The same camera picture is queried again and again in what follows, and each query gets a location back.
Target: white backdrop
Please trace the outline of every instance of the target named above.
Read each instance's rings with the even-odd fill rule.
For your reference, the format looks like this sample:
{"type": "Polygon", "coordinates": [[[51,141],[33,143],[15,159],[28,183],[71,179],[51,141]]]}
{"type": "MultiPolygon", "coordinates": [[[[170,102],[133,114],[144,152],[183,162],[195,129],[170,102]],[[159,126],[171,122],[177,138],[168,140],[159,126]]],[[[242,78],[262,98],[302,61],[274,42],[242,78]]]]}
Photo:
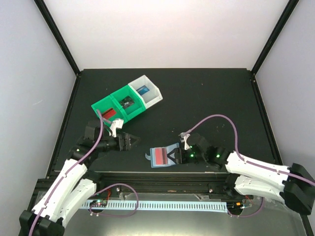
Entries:
{"type": "Polygon", "coordinates": [[[79,68],[251,69],[288,0],[46,0],[79,68]]]}

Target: white wall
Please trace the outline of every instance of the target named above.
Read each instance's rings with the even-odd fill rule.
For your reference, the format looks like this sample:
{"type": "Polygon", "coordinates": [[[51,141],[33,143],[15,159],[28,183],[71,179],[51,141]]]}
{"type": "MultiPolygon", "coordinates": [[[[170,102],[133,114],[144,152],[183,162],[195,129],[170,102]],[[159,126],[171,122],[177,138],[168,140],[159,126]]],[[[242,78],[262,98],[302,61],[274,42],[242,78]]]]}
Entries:
{"type": "MultiPolygon", "coordinates": [[[[286,165],[315,177],[315,1],[300,1],[257,74],[286,165]]],[[[309,217],[315,231],[315,212],[309,217]]]]}
{"type": "Polygon", "coordinates": [[[251,69],[288,0],[45,2],[81,69],[251,69]]]}
{"type": "Polygon", "coordinates": [[[75,76],[34,1],[0,6],[0,235],[18,235],[75,76]]]}

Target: red and blue packet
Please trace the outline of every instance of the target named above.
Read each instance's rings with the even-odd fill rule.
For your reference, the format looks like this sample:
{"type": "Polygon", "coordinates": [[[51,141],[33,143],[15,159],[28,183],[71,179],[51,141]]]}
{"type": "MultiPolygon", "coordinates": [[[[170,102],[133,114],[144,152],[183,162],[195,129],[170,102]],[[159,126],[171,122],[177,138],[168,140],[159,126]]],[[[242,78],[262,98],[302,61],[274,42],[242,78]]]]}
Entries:
{"type": "Polygon", "coordinates": [[[146,158],[151,161],[151,167],[167,167],[176,165],[174,161],[168,158],[168,154],[174,150],[175,148],[179,148],[179,143],[169,145],[167,147],[154,147],[150,149],[150,156],[146,154],[146,158]]]}

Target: black metal frame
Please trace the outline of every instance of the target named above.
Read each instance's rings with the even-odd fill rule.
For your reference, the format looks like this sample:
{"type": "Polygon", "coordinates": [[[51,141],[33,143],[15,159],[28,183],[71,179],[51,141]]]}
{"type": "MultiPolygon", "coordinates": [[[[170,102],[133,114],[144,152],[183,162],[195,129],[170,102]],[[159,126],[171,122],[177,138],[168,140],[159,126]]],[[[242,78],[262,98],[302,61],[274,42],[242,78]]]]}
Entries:
{"type": "MultiPolygon", "coordinates": [[[[56,173],[53,172],[53,165],[54,165],[54,157],[57,157],[58,156],[58,152],[59,152],[59,149],[60,149],[60,145],[63,141],[63,136],[64,136],[64,131],[65,131],[65,128],[67,126],[67,123],[68,123],[68,119],[69,119],[69,116],[70,116],[70,113],[71,113],[71,109],[72,109],[72,106],[73,106],[73,102],[74,102],[74,99],[75,99],[75,96],[76,96],[76,93],[77,93],[77,90],[78,90],[78,86],[79,86],[79,83],[80,83],[80,69],[78,68],[74,58],[72,57],[71,55],[71,52],[70,50],[68,49],[53,17],[51,16],[44,0],[34,0],[38,9],[40,10],[40,12],[42,13],[47,25],[49,26],[51,32],[53,33],[55,39],[57,40],[62,52],[64,53],[65,57],[67,58],[70,66],[72,67],[72,70],[73,72],[75,73],[75,75],[77,76],[76,78],[76,81],[75,81],[75,85],[73,87],[73,90],[72,90],[72,93],[71,93],[71,97],[70,97],[70,101],[69,101],[69,104],[68,104],[68,107],[67,107],[67,110],[66,110],[66,113],[65,113],[65,116],[64,116],[64,119],[63,119],[63,123],[62,123],[62,126],[61,126],[61,129],[60,129],[60,132],[59,132],[59,135],[58,135],[58,139],[57,139],[57,143],[56,143],[56,146],[55,146],[55,149],[54,149],[54,152],[53,152],[53,156],[52,156],[52,160],[50,162],[50,165],[49,165],[49,168],[48,168],[48,172],[47,172],[47,177],[46,178],[54,178],[54,175],[56,173]]],[[[267,116],[267,113],[266,113],[266,110],[265,110],[265,107],[264,107],[264,104],[263,104],[263,101],[262,101],[262,98],[261,98],[261,94],[259,92],[259,88],[258,88],[258,85],[257,85],[257,82],[256,82],[256,78],[255,78],[255,75],[257,74],[257,72],[259,71],[261,65],[263,64],[264,60],[266,59],[268,53],[270,52],[272,46],[274,45],[274,43],[276,42],[279,34],[281,33],[283,27],[285,26],[286,22],[288,21],[290,15],[292,14],[292,12],[294,11],[297,3],[299,2],[299,0],[289,0],[281,17],[279,18],[276,26],[274,27],[271,35],[269,36],[264,48],[262,49],[254,67],[252,68],[251,70],[251,83],[252,83],[252,89],[254,91],[254,94],[255,94],[255,97],[256,97],[256,101],[257,101],[257,105],[259,107],[259,111],[260,111],[260,115],[261,115],[261,118],[262,118],[262,121],[263,121],[263,124],[264,124],[264,127],[265,127],[265,131],[266,131],[266,134],[267,134],[267,137],[268,137],[268,141],[269,141],[269,145],[270,145],[270,148],[271,148],[271,151],[272,151],[272,154],[273,154],[273,157],[274,157],[274,160],[275,160],[275,164],[282,164],[282,160],[281,160],[281,157],[280,157],[280,153],[279,153],[279,150],[278,150],[278,147],[277,147],[277,144],[276,144],[276,140],[275,140],[275,137],[273,135],[273,132],[272,132],[272,129],[271,129],[271,125],[270,125],[270,122],[269,122],[269,119],[268,119],[268,116],[267,116]]],[[[133,177],[136,177],[137,180],[140,180],[142,179],[143,177],[145,176],[145,174],[141,174],[139,175],[138,177],[135,176],[135,174],[133,174],[133,177]]],[[[156,178],[153,178],[154,181],[163,181],[163,178],[160,178],[160,176],[158,177],[159,179],[156,179],[156,178]]],[[[129,181],[132,181],[132,178],[126,176],[126,181],[129,179],[129,181]]],[[[180,180],[175,180],[174,183],[179,183],[181,182],[180,180]]],[[[40,190],[40,183],[38,183],[36,185],[36,190],[34,192],[34,194],[36,194],[36,191],[39,191],[40,190]]],[[[32,196],[32,201],[30,203],[30,207],[33,205],[34,203],[34,194],[32,196]]],[[[312,228],[311,228],[311,225],[309,223],[309,220],[307,218],[307,216],[304,216],[304,215],[301,215],[301,218],[302,218],[302,221],[303,221],[303,225],[304,225],[304,228],[306,230],[306,233],[308,236],[314,236],[313,232],[312,232],[312,228]]]]}

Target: black mat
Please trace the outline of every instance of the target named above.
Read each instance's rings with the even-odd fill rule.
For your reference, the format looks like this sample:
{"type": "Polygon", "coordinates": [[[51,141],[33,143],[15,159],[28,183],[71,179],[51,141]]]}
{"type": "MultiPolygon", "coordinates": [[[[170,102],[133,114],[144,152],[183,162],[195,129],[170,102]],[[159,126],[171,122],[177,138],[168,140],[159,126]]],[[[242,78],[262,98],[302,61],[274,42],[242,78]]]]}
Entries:
{"type": "MultiPolygon", "coordinates": [[[[126,123],[123,131],[141,137],[129,152],[111,151],[91,166],[101,172],[207,172],[206,164],[185,164],[152,169],[145,158],[150,148],[179,141],[181,132],[208,115],[230,117],[239,133],[243,155],[273,163],[267,136],[246,69],[87,69],[82,72],[55,170],[63,166],[69,149],[96,118],[91,105],[142,75],[159,87],[163,100],[126,123]]],[[[198,129],[214,145],[234,150],[234,134],[222,118],[198,129]]]]}

